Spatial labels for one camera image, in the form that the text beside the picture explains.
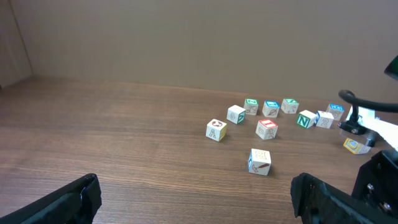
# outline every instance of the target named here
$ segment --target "alphabet block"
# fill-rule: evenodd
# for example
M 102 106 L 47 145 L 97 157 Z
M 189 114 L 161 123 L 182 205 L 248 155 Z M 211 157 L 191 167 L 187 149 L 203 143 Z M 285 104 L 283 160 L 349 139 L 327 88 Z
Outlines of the alphabet block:
M 299 108 L 299 103 L 294 99 L 284 99 L 282 102 L 282 111 L 287 114 L 295 114 Z
M 245 99 L 243 108 L 246 109 L 246 114 L 256 115 L 259 102 L 255 99 Z
M 259 120 L 257 123 L 256 134 L 263 140 L 273 139 L 278 130 L 278 125 L 269 119 Z
M 339 121 L 344 113 L 344 108 L 343 106 L 330 103 L 326 112 L 331 113 L 335 118 L 335 121 Z
M 226 134 L 226 123 L 212 119 L 207 124 L 206 136 L 215 141 L 221 141 Z
M 304 110 L 298 114 L 296 123 L 303 128 L 309 128 L 309 127 L 313 126 L 316 118 L 317 118 L 317 115 L 315 113 Z
M 333 120 L 334 117 L 331 113 L 318 111 L 317 118 L 315 119 L 315 124 L 317 124 L 317 127 L 330 128 Z
M 276 118 L 278 116 L 279 108 L 280 106 L 278 102 L 266 100 L 262 107 L 262 113 L 265 117 Z
M 269 151 L 251 149 L 248 167 L 249 172 L 252 174 L 268 175 L 271 168 L 271 155 Z
M 244 120 L 246 110 L 240 106 L 232 106 L 228 108 L 228 113 L 226 114 L 226 119 L 235 123 L 239 124 Z
M 369 146 L 364 146 L 352 139 L 346 139 L 343 146 L 348 149 L 353 154 L 364 154 L 368 153 L 371 148 Z

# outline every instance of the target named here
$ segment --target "wall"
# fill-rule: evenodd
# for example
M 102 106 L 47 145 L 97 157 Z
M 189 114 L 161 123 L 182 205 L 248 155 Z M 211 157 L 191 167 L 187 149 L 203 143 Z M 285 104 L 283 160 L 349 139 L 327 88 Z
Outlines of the wall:
M 396 100 L 395 0 L 12 0 L 35 75 Z
M 32 75 L 29 60 L 8 0 L 0 0 L 0 85 Z

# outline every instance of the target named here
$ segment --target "wooden table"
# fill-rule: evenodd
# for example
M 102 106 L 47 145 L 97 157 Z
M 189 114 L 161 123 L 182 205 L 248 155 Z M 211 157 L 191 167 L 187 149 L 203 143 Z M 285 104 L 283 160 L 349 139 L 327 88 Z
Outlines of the wooden table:
M 7 87 L 0 92 L 0 217 L 93 172 L 103 198 L 95 223 L 300 223 L 293 177 L 308 172 L 351 193 L 359 167 L 380 150 L 355 156 L 336 123 L 303 129 L 296 114 L 282 111 L 276 138 L 263 141 L 255 134 L 260 114 L 240 125 L 226 121 L 227 109 L 247 97 L 260 108 L 283 98 L 47 78 Z M 330 103 L 296 100 L 299 111 Z M 228 124 L 222 142 L 205 136 L 213 118 Z M 269 176 L 248 172 L 251 148 L 271 152 Z

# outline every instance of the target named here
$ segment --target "green object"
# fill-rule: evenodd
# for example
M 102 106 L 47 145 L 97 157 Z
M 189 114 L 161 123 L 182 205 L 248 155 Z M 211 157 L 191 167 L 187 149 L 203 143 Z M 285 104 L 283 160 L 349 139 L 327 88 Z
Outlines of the green object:
M 384 73 L 389 75 L 391 78 L 398 80 L 398 56 L 396 56 L 387 66 Z
M 303 128 L 308 128 L 308 125 L 310 124 L 310 120 L 311 120 L 310 118 L 308 118 L 302 114 L 299 114 L 297 117 L 296 123 Z
M 285 99 L 288 104 L 297 104 L 298 102 L 294 99 Z
M 255 99 L 246 99 L 246 103 L 248 103 L 248 104 L 255 104 L 255 105 L 258 105 L 259 103 L 257 102 L 257 100 L 255 100 Z
M 246 114 L 246 112 L 242 112 L 242 113 L 239 114 L 239 116 L 238 116 L 238 124 L 244 120 L 244 115 L 245 114 Z

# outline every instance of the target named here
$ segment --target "black cable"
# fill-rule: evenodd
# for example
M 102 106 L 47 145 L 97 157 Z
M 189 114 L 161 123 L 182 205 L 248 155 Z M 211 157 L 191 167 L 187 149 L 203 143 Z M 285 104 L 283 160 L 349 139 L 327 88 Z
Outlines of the black cable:
M 362 106 L 363 108 L 369 108 L 376 111 L 398 113 L 397 103 L 377 103 L 369 100 L 362 100 L 355 97 L 354 93 L 349 90 L 340 90 L 338 92 L 338 96 L 353 106 Z

